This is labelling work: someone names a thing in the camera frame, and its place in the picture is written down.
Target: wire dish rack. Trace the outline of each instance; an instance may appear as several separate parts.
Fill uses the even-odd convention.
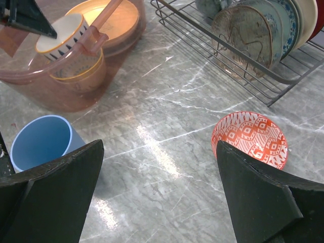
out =
[[[155,13],[159,16],[159,22],[162,25],[268,107],[324,63],[324,42],[316,41],[316,39],[324,39],[323,30],[312,41],[292,51],[277,66],[269,70],[215,36],[211,29],[213,20],[204,17],[196,8],[194,1],[188,3],[188,0],[172,0],[171,2],[151,0],[151,4],[156,8]],[[212,39],[245,59],[248,65],[253,65],[265,75],[257,78],[247,70],[248,66],[237,65],[213,47]],[[227,65],[223,61],[224,58],[227,60],[226,63],[230,62],[232,67],[237,68],[233,69]],[[253,80],[247,78],[249,75],[253,77]]]

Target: plastic tub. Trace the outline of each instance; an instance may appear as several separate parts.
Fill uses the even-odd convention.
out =
[[[111,0],[72,49],[58,60],[48,63],[47,59],[34,50],[37,35],[30,33],[20,45],[15,56],[9,57],[2,49],[0,56],[0,80],[39,106],[58,112],[76,112],[95,104],[106,92],[128,53],[137,43],[146,27],[143,0],[124,0],[133,3],[139,12],[139,21],[132,36],[114,48],[105,49],[106,34],[98,31],[116,9],[120,0]],[[80,0],[38,0],[36,1],[50,22],[64,16],[69,9],[84,2]],[[105,75],[104,81],[95,89],[80,92],[71,85],[62,85],[53,77],[55,72],[73,62],[79,55],[94,56],[103,48],[103,65],[99,68]]]

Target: wooden plate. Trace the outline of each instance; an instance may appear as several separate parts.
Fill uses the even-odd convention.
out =
[[[86,22],[91,25],[109,2],[110,0],[88,0],[75,6],[66,14],[81,13]],[[125,41],[136,29],[138,21],[139,12],[135,5],[128,0],[122,1],[100,29],[100,32],[109,37],[105,47]]]

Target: yellow bowl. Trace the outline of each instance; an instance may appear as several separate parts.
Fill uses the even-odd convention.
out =
[[[57,79],[53,76],[52,78],[64,88],[75,93],[85,94],[97,90],[104,83],[106,72],[105,58],[101,55],[96,65],[86,73],[68,79]]]
[[[64,68],[54,72],[51,77],[62,82],[75,82],[95,72],[103,58],[103,51],[96,56],[80,54]]]

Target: orange patterned bowl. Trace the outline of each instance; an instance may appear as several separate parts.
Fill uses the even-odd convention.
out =
[[[216,124],[212,135],[215,156],[219,140],[280,170],[288,159],[287,141],[280,128],[270,119],[254,112],[235,112]]]

